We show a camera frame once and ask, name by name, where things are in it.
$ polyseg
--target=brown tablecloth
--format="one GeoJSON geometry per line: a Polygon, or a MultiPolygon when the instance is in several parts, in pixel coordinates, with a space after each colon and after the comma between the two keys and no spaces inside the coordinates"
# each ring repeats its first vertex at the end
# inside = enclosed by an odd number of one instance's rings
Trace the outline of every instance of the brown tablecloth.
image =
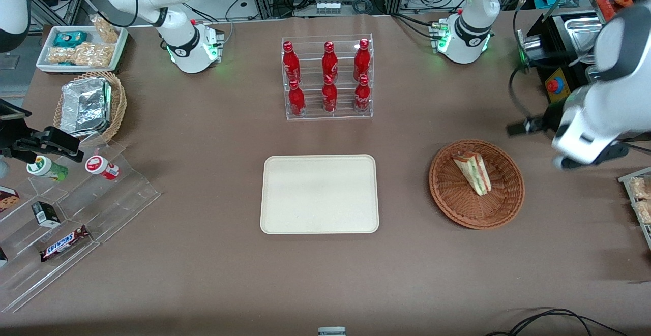
{"type": "MultiPolygon", "coordinates": [[[[650,334],[649,250],[616,181],[649,158],[633,152],[560,172],[544,135],[507,137],[505,126],[522,119],[507,93],[517,58],[511,17],[500,15],[488,51],[472,65],[432,55],[425,37],[389,17],[237,24],[223,62],[196,75],[170,63],[153,28],[131,29],[119,75],[128,107],[115,139],[163,195],[18,313],[0,314],[0,326],[21,327],[0,331],[310,335],[346,326],[350,335],[485,334],[535,308],[564,307],[650,334]],[[375,41],[375,117],[286,121],[281,37],[358,33],[375,41]],[[502,147],[523,173],[523,209],[500,229],[462,228],[430,197],[431,159],[466,138],[502,147]],[[362,153],[377,162],[377,232],[263,234],[265,159],[362,153]]],[[[536,18],[522,12],[519,23],[528,29],[536,18]]],[[[31,126],[51,123],[70,79],[35,73],[25,102],[31,126]]],[[[518,76],[515,88],[530,109],[544,111],[535,74],[518,76]]],[[[12,179],[23,178],[24,166],[12,166],[12,179]]],[[[539,323],[556,325],[556,334],[578,324],[539,323]]]]}

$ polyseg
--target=red emergency stop button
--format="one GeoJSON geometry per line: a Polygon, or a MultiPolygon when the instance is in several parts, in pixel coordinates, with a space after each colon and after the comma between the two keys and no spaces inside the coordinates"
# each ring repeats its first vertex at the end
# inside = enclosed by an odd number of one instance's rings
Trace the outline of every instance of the red emergency stop button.
{"type": "Polygon", "coordinates": [[[560,77],[556,77],[547,82],[547,92],[554,93],[554,95],[561,93],[561,91],[563,91],[563,87],[563,80],[560,77]]]}
{"type": "Polygon", "coordinates": [[[556,92],[557,89],[558,89],[558,82],[556,81],[556,79],[553,79],[549,81],[549,83],[547,83],[547,90],[549,92],[551,93],[556,92]]]}

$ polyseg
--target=red coca-cola bottle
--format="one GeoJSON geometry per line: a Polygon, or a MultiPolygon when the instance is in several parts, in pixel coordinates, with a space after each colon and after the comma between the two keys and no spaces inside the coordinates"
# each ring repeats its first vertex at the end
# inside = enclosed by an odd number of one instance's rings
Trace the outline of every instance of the red coca-cola bottle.
{"type": "Polygon", "coordinates": [[[368,39],[361,39],[360,48],[358,49],[358,53],[355,54],[355,70],[353,72],[353,78],[355,78],[355,81],[359,81],[360,76],[368,72],[368,67],[370,66],[368,44],[368,39]]]}
{"type": "Polygon", "coordinates": [[[289,106],[291,114],[294,116],[305,116],[305,95],[298,88],[298,81],[296,79],[289,81],[289,106]]]}
{"type": "Polygon", "coordinates": [[[332,76],[333,81],[337,81],[337,56],[335,55],[335,44],[332,41],[326,41],[325,53],[321,60],[323,66],[323,75],[332,76]]]}
{"type": "Polygon", "coordinates": [[[323,76],[321,95],[323,96],[323,109],[327,113],[335,112],[337,109],[337,88],[332,76],[323,76]]]}
{"type": "Polygon", "coordinates": [[[360,76],[360,84],[355,88],[355,111],[364,113],[368,110],[368,100],[370,99],[370,87],[368,86],[368,76],[360,76]]]}
{"type": "Polygon", "coordinates": [[[283,42],[283,67],[288,79],[296,79],[301,82],[301,66],[298,63],[298,55],[293,50],[291,41],[283,42]]]}

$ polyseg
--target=wicker basket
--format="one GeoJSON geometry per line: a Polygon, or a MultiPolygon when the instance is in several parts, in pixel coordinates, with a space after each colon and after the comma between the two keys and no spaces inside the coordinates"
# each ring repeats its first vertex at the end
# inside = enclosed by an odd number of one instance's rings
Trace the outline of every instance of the wicker basket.
{"type": "Polygon", "coordinates": [[[430,167],[430,192],[451,220],[472,229],[493,229],[510,222],[525,198],[518,166],[506,152],[481,140],[462,140],[438,152],[430,167]],[[452,156],[474,151],[484,158],[493,189],[479,196],[465,180],[452,156]]]}
{"type": "MultiPolygon", "coordinates": [[[[109,84],[111,84],[111,125],[104,131],[104,133],[102,133],[104,141],[110,141],[114,135],[117,134],[124,118],[124,111],[126,110],[126,95],[124,93],[124,88],[120,83],[120,79],[118,79],[118,77],[116,77],[112,72],[88,72],[76,77],[75,81],[89,77],[104,77],[109,81],[109,84]]],[[[54,126],[57,128],[61,126],[62,105],[63,94],[58,99],[58,104],[56,105],[56,111],[54,113],[54,126]]]]}

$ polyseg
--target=acrylic display stand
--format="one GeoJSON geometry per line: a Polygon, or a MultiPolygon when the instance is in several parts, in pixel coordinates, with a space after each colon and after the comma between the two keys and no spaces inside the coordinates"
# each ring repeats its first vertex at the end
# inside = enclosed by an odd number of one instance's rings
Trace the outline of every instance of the acrylic display stand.
{"type": "Polygon", "coordinates": [[[65,180],[30,177],[16,187],[20,201],[0,213],[0,248],[9,262],[0,267],[0,309],[15,312],[92,250],[108,241],[160,193],[121,155],[124,147],[105,143],[100,135],[86,138],[79,147],[84,151],[81,164],[68,158],[56,162],[69,169],[65,180]],[[101,155],[117,165],[115,180],[90,174],[84,168],[92,155],[101,155]],[[37,201],[51,204],[61,224],[53,229],[40,227],[32,212],[37,201]],[[41,262],[39,251],[86,225],[90,232],[65,252],[41,262]]]}
{"type": "Polygon", "coordinates": [[[312,120],[317,118],[371,118],[373,116],[373,35],[337,35],[329,37],[284,37],[283,42],[291,41],[293,50],[298,56],[301,65],[300,88],[305,95],[305,116],[295,116],[291,113],[289,104],[289,80],[283,68],[283,44],[281,43],[281,73],[283,74],[283,92],[285,99],[285,114],[287,120],[312,120]],[[371,55],[370,67],[368,68],[368,86],[371,93],[368,102],[368,109],[364,113],[357,113],[353,109],[355,101],[355,88],[358,82],[353,79],[353,68],[355,54],[360,48],[360,39],[368,39],[370,45],[368,51],[371,55]],[[321,58],[323,58],[323,44],[332,41],[335,44],[335,54],[338,58],[337,86],[337,109],[328,113],[323,109],[323,69],[321,58]]]}

